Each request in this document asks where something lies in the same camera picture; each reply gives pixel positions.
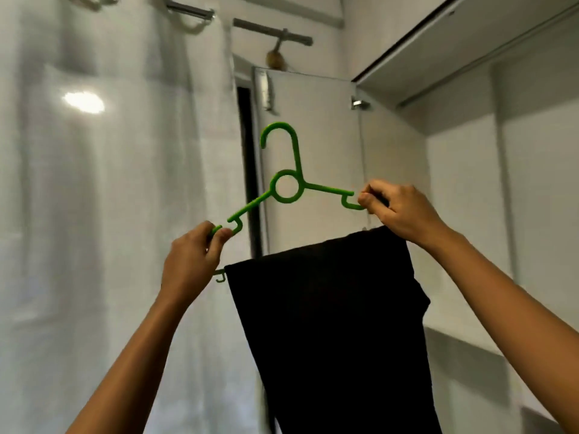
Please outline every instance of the forearm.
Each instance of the forearm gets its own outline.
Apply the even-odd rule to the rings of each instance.
[[[568,432],[579,433],[579,334],[462,235],[448,230],[426,248],[532,392]]]
[[[155,302],[67,434],[140,433],[184,307]]]

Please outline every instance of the light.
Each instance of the light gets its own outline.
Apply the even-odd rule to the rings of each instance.
[[[105,110],[105,104],[102,99],[96,94],[89,93],[88,91],[67,93],[62,97],[62,100],[83,113],[100,114]]]

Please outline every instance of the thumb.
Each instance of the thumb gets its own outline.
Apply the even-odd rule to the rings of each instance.
[[[376,215],[380,221],[388,226],[392,221],[394,212],[386,205],[382,204],[378,198],[371,193],[362,192],[358,196],[359,204],[364,207],[372,215]]]
[[[209,262],[215,266],[219,264],[221,258],[221,250],[223,249],[225,242],[230,240],[232,236],[233,232],[228,228],[220,228],[215,233],[213,239],[211,239],[211,243],[209,244],[209,249],[207,250],[206,258],[209,260]]]

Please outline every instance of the curtain rod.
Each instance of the curtain rod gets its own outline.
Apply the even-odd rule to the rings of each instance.
[[[178,12],[180,14],[201,18],[202,20],[205,21],[211,21],[215,17],[214,10],[205,10],[199,9],[199,7],[182,5],[181,3],[177,3],[172,0],[166,0],[165,5],[169,10]],[[274,36],[278,39],[283,39],[284,41],[293,41],[308,47],[313,45],[314,43],[314,40],[311,36],[297,35],[295,33],[287,33],[281,29],[274,29],[272,27],[256,24],[255,22],[240,20],[239,18],[233,19],[233,26],[245,30],[250,30],[251,32],[263,33],[264,35]]]

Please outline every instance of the white shower curtain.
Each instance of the white shower curtain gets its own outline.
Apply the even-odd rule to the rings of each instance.
[[[0,16],[0,425],[62,433],[152,304],[171,240],[245,204],[229,36],[160,0],[0,0]],[[101,113],[63,100],[83,91]],[[244,229],[222,264],[249,257]],[[146,432],[258,433],[260,395],[212,282]]]

